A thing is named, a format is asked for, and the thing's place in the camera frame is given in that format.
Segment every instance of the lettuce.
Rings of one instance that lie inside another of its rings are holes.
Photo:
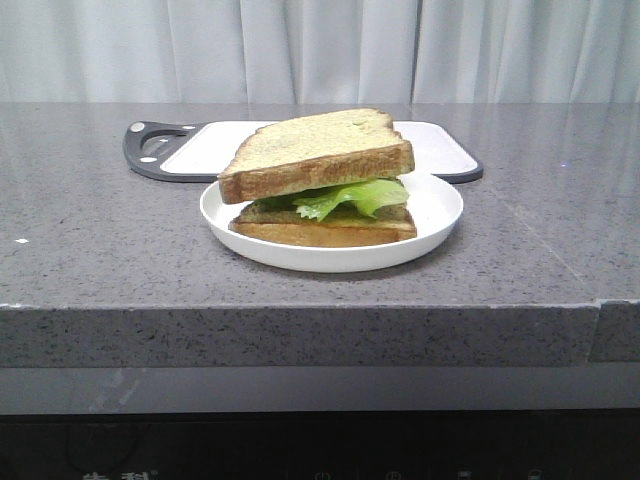
[[[409,192],[395,180],[368,180],[365,182],[336,185],[318,190],[301,192],[292,199],[296,211],[306,218],[321,222],[341,203],[349,202],[367,217],[387,205],[402,204],[409,198]]]

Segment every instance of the sandwich filling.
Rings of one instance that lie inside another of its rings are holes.
[[[302,218],[322,222],[339,205],[350,205],[360,215],[376,218],[376,212],[386,206],[403,205],[409,192],[397,180],[374,179],[346,185],[334,185],[257,200],[270,209],[295,206]]]

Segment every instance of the bread slice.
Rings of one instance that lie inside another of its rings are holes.
[[[218,175],[225,203],[300,192],[414,169],[411,143],[388,113],[342,110],[262,127]]]
[[[262,202],[246,206],[229,230],[269,242],[304,247],[361,247],[408,240],[417,235],[409,211],[402,205],[380,208],[377,218],[363,217],[353,207],[340,206],[322,222],[302,218],[292,207],[274,209]]]

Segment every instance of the gray countertop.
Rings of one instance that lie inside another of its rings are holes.
[[[206,185],[134,173],[122,137],[348,106],[0,104],[0,366],[640,361],[639,105],[378,106],[443,126],[485,176],[456,185],[435,251],[313,274],[226,249]]]

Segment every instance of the white plate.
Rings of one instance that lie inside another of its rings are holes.
[[[463,201],[450,184],[429,173],[412,172],[399,177],[409,191],[408,209],[418,236],[396,243],[369,247],[297,247],[246,237],[228,225],[246,203],[222,202],[218,182],[200,197],[200,211],[214,235],[240,255],[274,267],[321,273],[376,270],[408,262],[440,245],[462,214]]]

